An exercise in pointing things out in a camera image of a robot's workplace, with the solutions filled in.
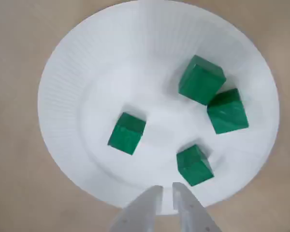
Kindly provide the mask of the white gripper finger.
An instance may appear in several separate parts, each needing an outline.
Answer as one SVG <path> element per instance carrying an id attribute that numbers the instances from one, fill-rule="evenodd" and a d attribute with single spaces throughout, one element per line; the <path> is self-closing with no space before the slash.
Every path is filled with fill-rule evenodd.
<path id="1" fill-rule="evenodd" d="M 161 212 L 162 197 L 162 186 L 148 188 L 119 212 L 109 231 L 153 232 L 155 217 Z"/>
<path id="2" fill-rule="evenodd" d="M 182 232 L 215 232 L 217 225 L 192 192 L 182 183 L 174 182 L 173 206 L 178 211 Z"/>

